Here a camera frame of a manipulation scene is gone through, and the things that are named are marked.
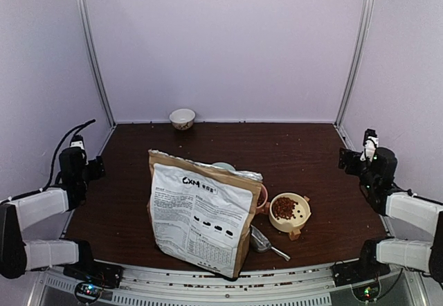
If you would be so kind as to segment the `dog food bag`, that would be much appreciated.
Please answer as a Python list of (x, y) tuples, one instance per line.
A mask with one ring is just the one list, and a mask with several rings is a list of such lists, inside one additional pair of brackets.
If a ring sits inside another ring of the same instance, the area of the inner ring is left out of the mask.
[(147, 211), (157, 247), (173, 258), (236, 280), (249, 250), (262, 175), (158, 150), (149, 151), (149, 167)]

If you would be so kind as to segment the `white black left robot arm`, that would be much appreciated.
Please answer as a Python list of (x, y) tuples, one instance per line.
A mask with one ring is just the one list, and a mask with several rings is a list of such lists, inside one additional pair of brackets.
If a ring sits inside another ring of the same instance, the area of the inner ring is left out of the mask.
[(91, 181), (105, 176), (101, 156), (88, 160), (81, 147), (59, 156), (60, 184), (17, 195), (1, 202), (1, 275), (15, 279), (27, 271), (59, 265), (92, 274), (96, 268), (91, 246), (84, 240), (25, 240), (22, 232), (49, 217), (71, 212), (86, 201)]

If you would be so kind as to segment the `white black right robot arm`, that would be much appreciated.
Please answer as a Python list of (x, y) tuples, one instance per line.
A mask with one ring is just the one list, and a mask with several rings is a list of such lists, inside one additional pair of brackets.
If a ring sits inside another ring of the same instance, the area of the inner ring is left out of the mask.
[(355, 152), (341, 148), (338, 167), (359, 178), (365, 200), (377, 214), (409, 223), (429, 233), (430, 242), (395, 237), (366, 240), (354, 268), (361, 278), (371, 279), (385, 265), (394, 264), (427, 273), (442, 282), (442, 204), (414, 195), (395, 184), (397, 158), (392, 150), (378, 147)]

